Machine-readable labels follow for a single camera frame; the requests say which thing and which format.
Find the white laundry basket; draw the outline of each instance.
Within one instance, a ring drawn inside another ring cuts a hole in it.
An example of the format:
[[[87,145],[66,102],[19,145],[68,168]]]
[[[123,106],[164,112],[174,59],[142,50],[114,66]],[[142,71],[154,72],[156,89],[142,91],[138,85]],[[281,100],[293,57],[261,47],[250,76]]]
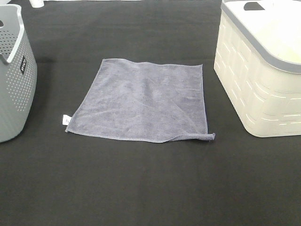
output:
[[[37,65],[18,5],[0,6],[0,142],[24,127],[37,79]]]
[[[223,0],[214,69],[245,129],[301,135],[301,1]]]

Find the perforated basket wall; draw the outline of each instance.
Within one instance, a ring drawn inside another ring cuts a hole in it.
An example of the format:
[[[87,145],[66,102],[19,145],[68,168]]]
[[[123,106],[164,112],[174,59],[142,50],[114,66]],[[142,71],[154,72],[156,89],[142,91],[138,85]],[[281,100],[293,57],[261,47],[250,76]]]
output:
[[[37,79],[37,65],[20,6],[0,6],[0,54],[0,142],[3,142],[23,129]]]

